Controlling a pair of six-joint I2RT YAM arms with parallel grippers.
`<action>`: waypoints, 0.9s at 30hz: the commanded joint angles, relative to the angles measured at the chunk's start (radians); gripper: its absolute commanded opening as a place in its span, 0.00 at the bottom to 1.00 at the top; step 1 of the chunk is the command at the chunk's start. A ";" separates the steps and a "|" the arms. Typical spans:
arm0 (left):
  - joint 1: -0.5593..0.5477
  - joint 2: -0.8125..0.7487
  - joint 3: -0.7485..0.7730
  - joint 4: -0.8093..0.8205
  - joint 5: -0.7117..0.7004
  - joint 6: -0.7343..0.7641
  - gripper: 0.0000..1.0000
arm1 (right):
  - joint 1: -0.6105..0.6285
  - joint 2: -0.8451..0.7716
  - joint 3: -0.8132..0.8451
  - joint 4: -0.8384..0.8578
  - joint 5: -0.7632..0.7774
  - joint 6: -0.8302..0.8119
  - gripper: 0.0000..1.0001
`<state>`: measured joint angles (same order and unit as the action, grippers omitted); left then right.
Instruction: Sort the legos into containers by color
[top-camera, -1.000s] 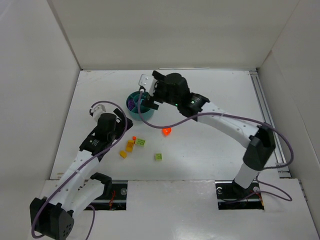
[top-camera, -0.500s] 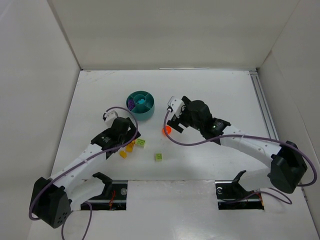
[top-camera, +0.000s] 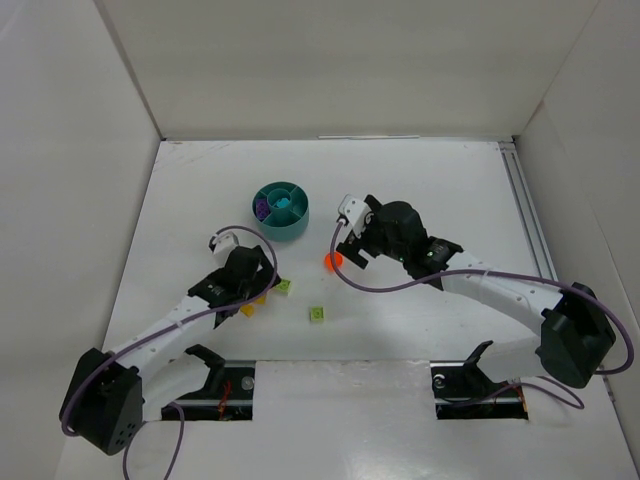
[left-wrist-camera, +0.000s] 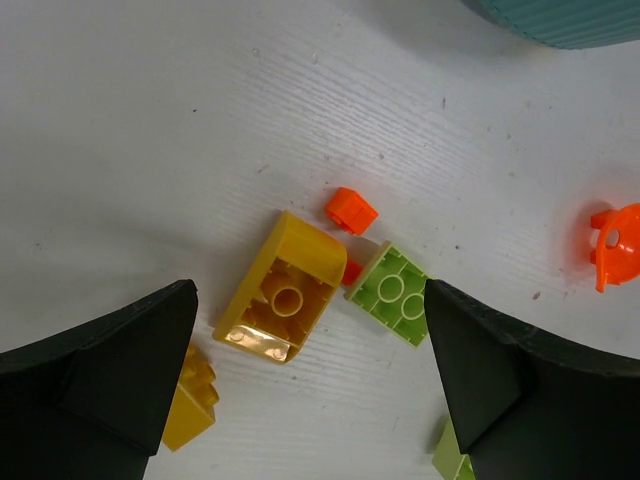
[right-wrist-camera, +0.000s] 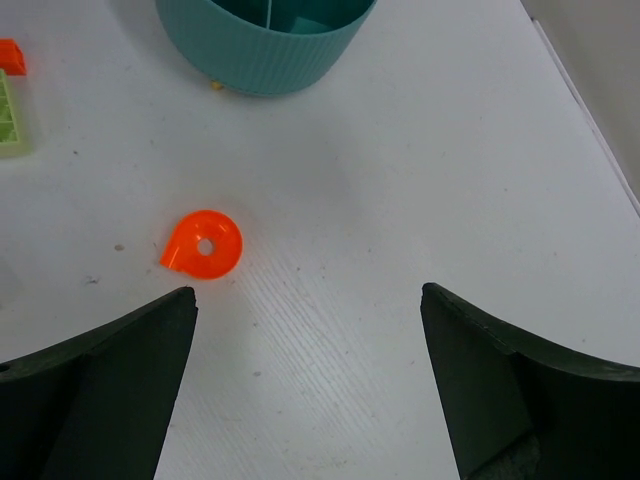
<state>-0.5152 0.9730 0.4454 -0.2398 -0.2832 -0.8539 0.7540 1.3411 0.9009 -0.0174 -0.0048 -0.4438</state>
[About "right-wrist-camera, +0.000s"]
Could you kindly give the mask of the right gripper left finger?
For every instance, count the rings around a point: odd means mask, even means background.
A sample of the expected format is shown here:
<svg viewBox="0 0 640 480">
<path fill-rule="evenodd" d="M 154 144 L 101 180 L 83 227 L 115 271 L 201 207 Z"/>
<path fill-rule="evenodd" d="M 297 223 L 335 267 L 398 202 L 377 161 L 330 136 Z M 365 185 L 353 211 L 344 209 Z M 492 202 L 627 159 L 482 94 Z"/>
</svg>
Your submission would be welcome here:
<svg viewBox="0 0 640 480">
<path fill-rule="evenodd" d="M 153 478 L 197 314 L 182 287 L 2 363 L 2 478 Z"/>
</svg>

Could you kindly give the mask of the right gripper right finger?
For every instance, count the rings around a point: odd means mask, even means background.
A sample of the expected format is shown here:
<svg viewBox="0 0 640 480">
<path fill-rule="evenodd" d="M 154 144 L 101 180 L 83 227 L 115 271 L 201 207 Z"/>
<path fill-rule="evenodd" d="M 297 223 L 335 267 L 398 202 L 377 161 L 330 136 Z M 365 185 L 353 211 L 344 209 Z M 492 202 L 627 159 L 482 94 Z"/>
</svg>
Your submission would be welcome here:
<svg viewBox="0 0 640 480">
<path fill-rule="evenodd" d="M 638 478 L 638 368 L 553 343 L 436 283 L 420 311 L 460 478 Z"/>
</svg>

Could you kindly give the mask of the orange round lego piece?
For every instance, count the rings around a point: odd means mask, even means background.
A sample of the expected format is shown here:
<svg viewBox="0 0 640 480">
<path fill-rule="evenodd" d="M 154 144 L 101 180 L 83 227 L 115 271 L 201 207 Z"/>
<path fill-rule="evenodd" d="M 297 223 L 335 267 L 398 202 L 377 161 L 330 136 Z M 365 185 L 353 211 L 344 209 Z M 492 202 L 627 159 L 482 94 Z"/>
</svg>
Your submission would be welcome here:
<svg viewBox="0 0 640 480">
<path fill-rule="evenodd" d="M 224 213 L 199 210 L 183 217 L 175 226 L 159 264 L 199 280 L 214 280 L 229 274 L 243 253 L 243 236 Z"/>
</svg>

